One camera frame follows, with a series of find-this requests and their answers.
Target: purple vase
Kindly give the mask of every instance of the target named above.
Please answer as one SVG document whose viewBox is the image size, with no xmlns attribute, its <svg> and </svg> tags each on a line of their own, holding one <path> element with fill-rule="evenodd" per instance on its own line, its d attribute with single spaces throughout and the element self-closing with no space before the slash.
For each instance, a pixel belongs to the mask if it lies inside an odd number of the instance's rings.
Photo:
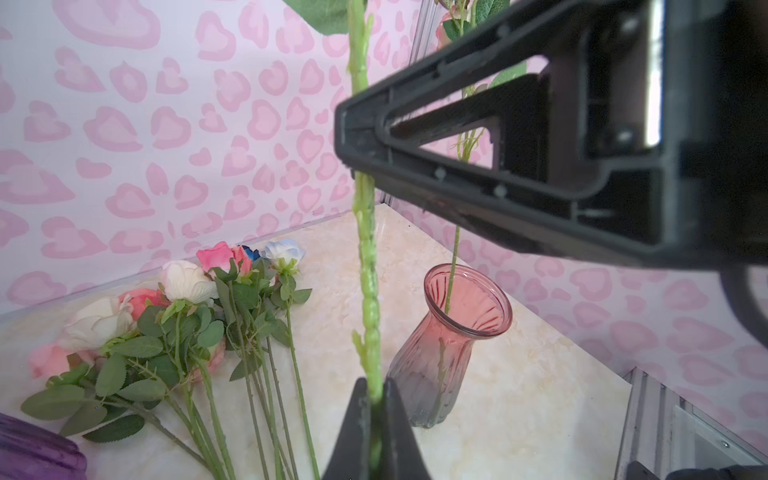
<svg viewBox="0 0 768 480">
<path fill-rule="evenodd" d="M 86 465 L 73 442 L 0 413 L 0 478 L 85 480 Z"/>
</svg>

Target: blue rose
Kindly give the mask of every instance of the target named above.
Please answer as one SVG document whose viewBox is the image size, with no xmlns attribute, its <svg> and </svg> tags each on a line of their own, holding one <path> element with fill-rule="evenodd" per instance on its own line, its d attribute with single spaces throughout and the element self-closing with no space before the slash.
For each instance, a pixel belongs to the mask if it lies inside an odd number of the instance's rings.
<svg viewBox="0 0 768 480">
<path fill-rule="evenodd" d="M 251 250 L 249 246 L 247 245 L 240 245 L 243 250 L 245 250 L 245 254 L 250 258 L 252 261 L 256 261 L 259 258 L 261 258 L 261 255 L 259 255 L 259 250 Z"/>
</svg>

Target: artificial flower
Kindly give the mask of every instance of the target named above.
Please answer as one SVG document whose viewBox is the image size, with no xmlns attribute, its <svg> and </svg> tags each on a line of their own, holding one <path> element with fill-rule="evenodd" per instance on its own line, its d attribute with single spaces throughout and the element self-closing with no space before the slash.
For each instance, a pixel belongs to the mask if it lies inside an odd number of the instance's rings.
<svg viewBox="0 0 768 480">
<path fill-rule="evenodd" d="M 286 238 L 279 242 L 269 242 L 264 248 L 263 256 L 271 260 L 272 263 L 280 263 L 282 260 L 286 265 L 290 265 L 295 260 L 293 266 L 296 266 L 304 258 L 304 255 L 306 255 L 306 251 L 299 247 L 295 240 Z"/>
<path fill-rule="evenodd" d="M 147 300 L 152 302 L 152 305 L 169 306 L 170 303 L 163 298 L 163 293 L 160 290 L 151 290 L 148 288 L 137 288 L 130 292 L 120 295 L 120 302 L 125 300 L 133 307 L 131 311 L 131 317 L 134 321 L 139 320 L 139 317 L 147 309 Z"/>
<path fill-rule="evenodd" d="M 205 276 L 202 268 L 186 260 L 174 260 L 163 265 L 160 283 L 171 302 L 189 300 L 192 303 L 209 303 L 210 299 L 219 298 L 216 283 Z"/>
<path fill-rule="evenodd" d="M 27 364 L 32 370 L 32 378 L 48 378 L 69 371 L 67 355 L 74 352 L 60 347 L 57 343 L 46 343 L 32 350 L 27 357 Z"/>
<path fill-rule="evenodd" d="M 225 272 L 230 271 L 230 259 L 234 257 L 233 249 L 227 245 L 227 242 L 219 242 L 214 248 L 197 251 L 197 259 L 206 272 L 217 266 Z"/>
<path fill-rule="evenodd" d="M 248 252 L 241 245 L 238 245 L 232 249 L 232 253 L 235 256 L 235 264 L 240 268 L 239 276 L 248 274 L 253 266 L 253 260 L 250 259 Z"/>
<path fill-rule="evenodd" d="M 243 250 L 245 250 L 246 255 L 255 262 L 259 258 L 261 258 L 261 254 L 259 254 L 259 250 L 251 250 L 249 246 L 247 245 L 240 245 Z"/>
<path fill-rule="evenodd" d="M 58 345 L 70 352 L 100 349 L 109 340 L 136 328 L 130 310 L 130 303 L 126 301 L 100 298 L 66 322 Z"/>
</svg>

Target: wallpaper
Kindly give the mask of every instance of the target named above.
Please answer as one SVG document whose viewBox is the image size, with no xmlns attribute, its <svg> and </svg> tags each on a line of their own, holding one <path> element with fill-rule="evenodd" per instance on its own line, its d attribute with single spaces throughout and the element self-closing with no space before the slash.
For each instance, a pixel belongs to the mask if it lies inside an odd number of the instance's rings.
<svg viewBox="0 0 768 480">
<path fill-rule="evenodd" d="M 370 0 L 371 82 L 420 0 Z M 0 313 L 348 210 L 345 35 L 280 0 L 0 3 Z"/>
<path fill-rule="evenodd" d="M 545 65 L 533 57 L 527 69 Z M 456 158 L 455 143 L 452 137 L 424 148 Z M 492 165 L 487 132 L 470 163 Z M 453 250 L 453 223 L 401 200 L 392 206 Z M 768 350 L 733 316 L 715 273 L 527 255 L 464 230 L 458 256 L 619 375 L 640 367 L 768 455 Z M 768 311 L 768 270 L 755 269 L 751 280 Z"/>
</svg>

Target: pink glass vase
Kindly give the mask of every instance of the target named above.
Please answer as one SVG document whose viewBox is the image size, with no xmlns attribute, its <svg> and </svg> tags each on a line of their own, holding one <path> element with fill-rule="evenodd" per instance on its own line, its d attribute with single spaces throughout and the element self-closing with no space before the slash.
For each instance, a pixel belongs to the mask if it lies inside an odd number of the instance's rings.
<svg viewBox="0 0 768 480">
<path fill-rule="evenodd" d="M 453 409 L 475 340 L 506 332 L 512 308 L 502 289 L 467 266 L 456 266 L 449 315 L 445 314 L 451 265 L 424 277 L 429 311 L 406 340 L 388 376 L 396 382 L 411 425 L 431 428 Z"/>
</svg>

